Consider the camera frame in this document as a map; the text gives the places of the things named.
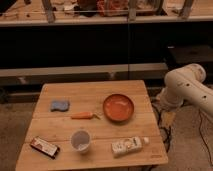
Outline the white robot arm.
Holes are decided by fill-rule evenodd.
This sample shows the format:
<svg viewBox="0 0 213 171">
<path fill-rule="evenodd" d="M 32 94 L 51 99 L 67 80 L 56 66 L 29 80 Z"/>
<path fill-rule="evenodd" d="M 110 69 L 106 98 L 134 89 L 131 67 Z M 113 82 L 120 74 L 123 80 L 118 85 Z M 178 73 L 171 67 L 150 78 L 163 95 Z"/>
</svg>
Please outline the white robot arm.
<svg viewBox="0 0 213 171">
<path fill-rule="evenodd" d="M 205 78 L 205 69 L 196 63 L 169 71 L 164 77 L 165 87 L 158 94 L 161 107 L 172 110 L 188 100 L 213 117 L 213 89 L 203 84 Z"/>
</svg>

